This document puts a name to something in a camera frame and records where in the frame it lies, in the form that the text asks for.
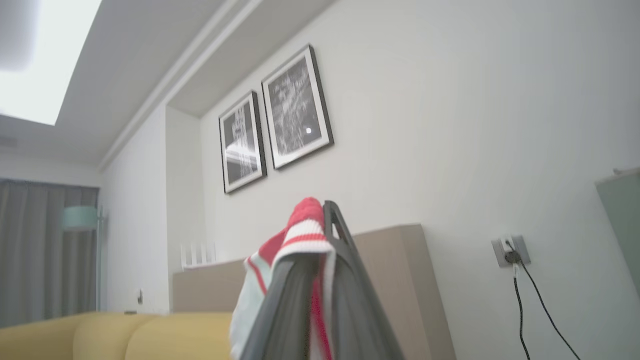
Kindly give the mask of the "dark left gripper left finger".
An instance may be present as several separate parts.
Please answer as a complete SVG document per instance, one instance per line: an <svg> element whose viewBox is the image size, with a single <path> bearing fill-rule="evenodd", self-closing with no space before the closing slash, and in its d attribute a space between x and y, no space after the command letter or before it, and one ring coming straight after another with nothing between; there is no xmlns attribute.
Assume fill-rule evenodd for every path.
<svg viewBox="0 0 640 360"><path fill-rule="evenodd" d="M314 313L318 253L298 252L275 260L270 286L240 358L242 360L320 360L322 347Z"/></svg>

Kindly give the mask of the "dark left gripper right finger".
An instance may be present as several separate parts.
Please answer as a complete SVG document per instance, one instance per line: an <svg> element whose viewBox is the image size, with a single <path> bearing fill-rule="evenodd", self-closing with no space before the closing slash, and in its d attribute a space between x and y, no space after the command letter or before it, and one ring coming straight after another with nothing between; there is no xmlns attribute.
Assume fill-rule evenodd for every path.
<svg viewBox="0 0 640 360"><path fill-rule="evenodd" d="M370 276L338 205L324 201L324 228L336 251L332 290L333 352L336 360L403 360Z"/></svg>

